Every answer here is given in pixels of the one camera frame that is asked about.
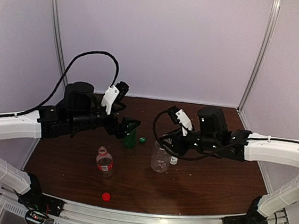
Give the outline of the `white flip bottle cap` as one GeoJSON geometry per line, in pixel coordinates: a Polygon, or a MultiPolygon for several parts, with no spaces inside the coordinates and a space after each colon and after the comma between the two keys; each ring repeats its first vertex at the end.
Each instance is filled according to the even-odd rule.
{"type": "Polygon", "coordinates": [[[177,164],[177,162],[178,162],[178,158],[177,158],[177,157],[174,157],[174,156],[172,156],[172,157],[171,157],[171,160],[170,160],[170,164],[171,164],[171,165],[176,165],[176,164],[177,164]]]}

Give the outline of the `clear bottle red label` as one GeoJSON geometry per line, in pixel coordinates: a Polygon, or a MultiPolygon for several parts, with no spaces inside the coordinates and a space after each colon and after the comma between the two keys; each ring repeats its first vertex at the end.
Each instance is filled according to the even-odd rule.
{"type": "Polygon", "coordinates": [[[99,147],[96,165],[104,178],[112,177],[113,175],[113,157],[105,147],[99,147]]]}

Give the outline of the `red bottle cap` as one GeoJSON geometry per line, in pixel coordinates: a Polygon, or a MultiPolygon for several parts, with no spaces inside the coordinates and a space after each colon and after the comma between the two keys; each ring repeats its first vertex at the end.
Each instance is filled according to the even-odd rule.
{"type": "Polygon", "coordinates": [[[108,201],[110,201],[110,199],[111,199],[111,194],[110,193],[103,193],[102,194],[102,200],[104,201],[104,202],[108,202],[108,201]]]}

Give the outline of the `green plastic bottle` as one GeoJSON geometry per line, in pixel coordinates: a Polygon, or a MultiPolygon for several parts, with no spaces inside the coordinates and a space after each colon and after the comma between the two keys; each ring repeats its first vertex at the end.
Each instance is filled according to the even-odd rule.
{"type": "Polygon", "coordinates": [[[134,148],[136,145],[136,127],[134,124],[129,125],[129,132],[123,139],[124,147],[131,149],[134,148]]]}

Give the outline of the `clear bottle white cap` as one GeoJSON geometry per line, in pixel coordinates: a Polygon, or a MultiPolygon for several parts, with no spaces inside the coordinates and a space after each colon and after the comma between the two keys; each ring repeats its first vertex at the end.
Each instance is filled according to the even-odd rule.
{"type": "Polygon", "coordinates": [[[170,166],[171,155],[156,141],[151,155],[151,168],[157,173],[164,173],[170,166]]]}

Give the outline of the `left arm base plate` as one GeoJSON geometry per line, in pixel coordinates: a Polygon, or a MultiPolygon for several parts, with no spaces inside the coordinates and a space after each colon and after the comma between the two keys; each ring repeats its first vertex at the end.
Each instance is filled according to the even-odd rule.
{"type": "Polygon", "coordinates": [[[31,193],[26,193],[24,195],[16,193],[16,195],[18,197],[18,202],[28,210],[39,211],[44,215],[59,217],[64,207],[63,200],[48,195],[36,195],[31,193]]]}

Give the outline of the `green bottle cap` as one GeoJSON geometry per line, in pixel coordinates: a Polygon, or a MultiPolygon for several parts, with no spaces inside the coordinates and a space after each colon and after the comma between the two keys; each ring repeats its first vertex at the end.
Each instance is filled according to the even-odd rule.
{"type": "Polygon", "coordinates": [[[145,138],[145,137],[141,137],[141,138],[139,139],[139,142],[140,142],[141,144],[145,144],[145,143],[146,143],[146,138],[145,138]]]}

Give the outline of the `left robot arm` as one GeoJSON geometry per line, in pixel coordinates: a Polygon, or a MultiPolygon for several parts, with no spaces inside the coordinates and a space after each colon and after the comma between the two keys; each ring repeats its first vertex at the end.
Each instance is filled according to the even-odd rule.
{"type": "MultiPolygon", "coordinates": [[[[33,138],[53,139],[64,135],[75,136],[86,130],[103,127],[108,135],[125,138],[141,122],[124,117],[119,121],[117,113],[126,108],[122,99],[128,86],[120,82],[111,86],[101,100],[94,94],[94,87],[86,82],[68,84],[63,99],[55,106],[37,107],[29,113],[0,114],[0,140],[33,138]]],[[[20,171],[0,158],[0,182],[26,198],[33,209],[46,204],[39,179],[20,171]]]]}

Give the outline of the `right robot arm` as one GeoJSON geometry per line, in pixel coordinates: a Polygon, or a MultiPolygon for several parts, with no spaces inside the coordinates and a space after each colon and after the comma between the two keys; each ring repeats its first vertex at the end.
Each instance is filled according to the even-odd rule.
{"type": "MultiPolygon", "coordinates": [[[[176,106],[163,111],[178,129],[156,141],[178,159],[196,161],[218,157],[234,161],[269,162],[299,168],[299,140],[260,135],[249,130],[228,130],[220,107],[206,106],[197,112],[200,129],[176,106]]],[[[299,201],[299,174],[272,193],[252,201],[241,224],[260,224],[276,211],[299,201]]]]}

